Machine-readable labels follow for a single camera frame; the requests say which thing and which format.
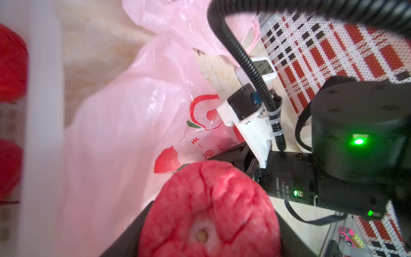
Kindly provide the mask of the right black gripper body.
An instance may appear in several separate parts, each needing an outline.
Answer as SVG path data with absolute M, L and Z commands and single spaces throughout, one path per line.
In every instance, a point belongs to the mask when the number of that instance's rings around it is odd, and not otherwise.
M 350 214 L 366 221 L 380 220 L 386 213 L 386 186 L 334 178 L 320 169 L 312 154 L 271 151 L 262 165 L 244 142 L 212 159 L 231 163 L 260 184 L 268 196 L 284 200 L 286 209 L 300 222 L 303 218 L 291 202 L 336 211 L 319 218 L 320 222 L 338 222 Z

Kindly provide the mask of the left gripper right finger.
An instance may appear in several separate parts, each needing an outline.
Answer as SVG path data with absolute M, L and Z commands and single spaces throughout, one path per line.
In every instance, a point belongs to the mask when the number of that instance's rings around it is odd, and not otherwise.
M 317 257 L 315 254 L 276 212 L 280 225 L 281 257 Z

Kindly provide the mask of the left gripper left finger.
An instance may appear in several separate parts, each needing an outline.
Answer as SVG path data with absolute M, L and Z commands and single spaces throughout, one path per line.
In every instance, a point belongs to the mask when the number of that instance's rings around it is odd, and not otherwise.
M 154 201 L 151 201 L 147 205 L 120 237 L 101 254 L 101 257 L 138 257 L 141 231 L 153 203 Z

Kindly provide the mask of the white plastic basket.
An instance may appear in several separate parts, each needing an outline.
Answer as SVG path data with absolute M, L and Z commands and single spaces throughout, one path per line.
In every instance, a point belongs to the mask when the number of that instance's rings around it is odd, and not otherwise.
M 1 23 L 29 53 L 28 92 L 1 104 L 1 137 L 24 150 L 22 180 L 1 207 L 1 256 L 52 257 L 62 199 L 64 75 L 58 1 L 2 1 Z

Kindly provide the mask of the pink plastic bag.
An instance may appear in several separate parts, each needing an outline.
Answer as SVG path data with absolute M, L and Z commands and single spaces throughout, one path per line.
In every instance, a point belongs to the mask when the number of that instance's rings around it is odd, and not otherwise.
M 238 145 L 220 103 L 184 39 L 167 33 L 145 44 L 65 130 L 55 256 L 100 256 L 174 171 Z
M 224 56 L 237 65 L 208 24 L 209 4 L 210 1 L 122 1 L 123 9 L 136 25 L 156 34 L 176 34 L 191 48 Z

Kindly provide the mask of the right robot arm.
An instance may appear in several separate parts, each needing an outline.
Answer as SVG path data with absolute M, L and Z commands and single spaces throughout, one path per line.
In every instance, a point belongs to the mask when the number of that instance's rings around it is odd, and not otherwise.
M 333 76 L 301 113 L 295 138 L 311 121 L 312 145 L 305 153 L 286 151 L 281 128 L 281 97 L 270 91 L 261 73 L 235 38 L 226 17 L 242 12 L 312 13 L 411 36 L 410 1 L 212 1 L 208 24 L 248 77 L 229 97 L 220 115 L 240 126 L 247 118 L 267 117 L 241 143 L 214 157 L 233 164 L 275 198 L 334 210 L 313 220 L 315 226 L 353 214 L 380 220 L 393 203 L 405 248 L 411 247 L 411 86 L 356 81 Z

